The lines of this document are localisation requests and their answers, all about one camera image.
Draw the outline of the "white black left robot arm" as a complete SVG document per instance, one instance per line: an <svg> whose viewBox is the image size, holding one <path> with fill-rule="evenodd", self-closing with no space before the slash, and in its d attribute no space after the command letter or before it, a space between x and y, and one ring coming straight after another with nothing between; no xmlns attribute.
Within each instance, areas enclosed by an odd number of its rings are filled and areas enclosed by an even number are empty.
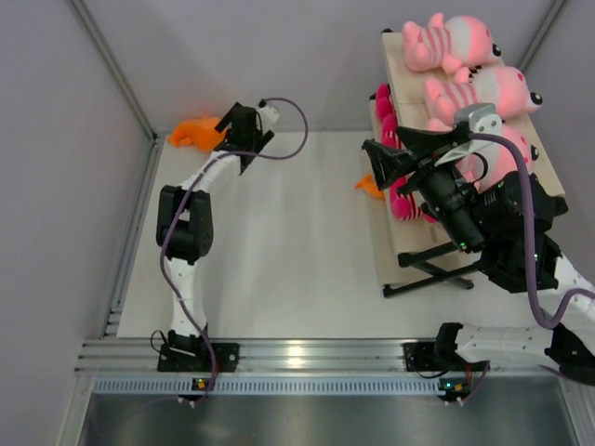
<svg viewBox="0 0 595 446"><path fill-rule="evenodd" d="M278 119L279 111L266 99L257 107L234 104L215 126L224 138L205 165L179 185L165 185L160 191L156 242L174 300L167 342L178 349L178 360L190 371L204 369L210 359L209 347L201 342L207 327L204 300L194 284L214 241L212 204L271 141Z"/></svg>

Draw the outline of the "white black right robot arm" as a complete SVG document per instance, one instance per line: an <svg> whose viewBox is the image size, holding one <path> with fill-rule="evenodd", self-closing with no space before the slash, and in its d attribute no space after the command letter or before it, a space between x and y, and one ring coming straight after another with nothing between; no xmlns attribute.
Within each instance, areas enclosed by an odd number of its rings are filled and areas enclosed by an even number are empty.
<svg viewBox="0 0 595 446"><path fill-rule="evenodd" d="M444 253L474 254L470 270L526 300L529 327L482 328L450 321L433 344L443 368L514 361L539 366L590 386L594 382L594 287L548 235L563 214L563 199L548 195L527 170L518 146L500 135L457 125L445 132L402 127L405 149L368 139L363 148L380 188L404 178L449 236ZM487 190L477 191L456 171L471 154L505 148L516 168Z"/></svg>

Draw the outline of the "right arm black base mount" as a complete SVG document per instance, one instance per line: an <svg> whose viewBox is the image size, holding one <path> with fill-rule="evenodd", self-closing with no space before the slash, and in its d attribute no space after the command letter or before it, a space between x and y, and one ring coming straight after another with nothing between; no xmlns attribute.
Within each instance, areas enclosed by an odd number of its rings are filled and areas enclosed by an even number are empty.
<svg viewBox="0 0 595 446"><path fill-rule="evenodd" d="M405 343L403 354L407 372L438 374L461 370L456 361L440 358L434 352L433 341Z"/></svg>

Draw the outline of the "orange plush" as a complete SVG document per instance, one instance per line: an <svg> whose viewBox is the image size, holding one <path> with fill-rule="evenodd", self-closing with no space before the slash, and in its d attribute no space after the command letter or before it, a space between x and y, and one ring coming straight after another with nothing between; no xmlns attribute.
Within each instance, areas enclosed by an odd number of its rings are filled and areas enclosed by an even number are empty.
<svg viewBox="0 0 595 446"><path fill-rule="evenodd" d="M175 148L193 146L201 152L211 152L224 139L224 134L216 130L218 117L202 117L185 120L176 125L167 137Z"/></svg>
<svg viewBox="0 0 595 446"><path fill-rule="evenodd" d="M376 184L374 176L372 174L365 175L362 179L360 179L356 185L354 186L356 190L362 190L365 192L369 197L376 199L376 200L384 200L385 194L382 190L380 190Z"/></svg>

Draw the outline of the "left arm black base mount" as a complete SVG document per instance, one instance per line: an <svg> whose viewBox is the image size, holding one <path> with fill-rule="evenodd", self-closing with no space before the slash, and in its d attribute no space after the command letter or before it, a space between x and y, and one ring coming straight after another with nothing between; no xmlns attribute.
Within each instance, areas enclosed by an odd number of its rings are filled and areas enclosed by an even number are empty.
<svg viewBox="0 0 595 446"><path fill-rule="evenodd" d="M158 331L162 339L159 348L157 371L162 373L211 372L212 357L204 339L198 335L184 336L170 330L167 334ZM211 344L215 357L215 371L232 373L240 357L240 345L231 342Z"/></svg>

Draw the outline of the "small pink striped plush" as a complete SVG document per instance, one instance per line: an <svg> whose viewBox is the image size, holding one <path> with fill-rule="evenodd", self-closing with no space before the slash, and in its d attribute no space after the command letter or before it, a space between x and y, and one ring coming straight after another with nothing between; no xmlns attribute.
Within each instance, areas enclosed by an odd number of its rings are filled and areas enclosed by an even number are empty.
<svg viewBox="0 0 595 446"><path fill-rule="evenodd" d="M532 173L534 161L534 146L527 137L515 127L501 125L500 136L514 143L521 153L523 162ZM450 165L448 173L460 187L464 183L472 184L478 192L488 190L508 173L517 171L517 165L510 151L502 146L489 141L479 141L483 144L480 150L475 151Z"/></svg>

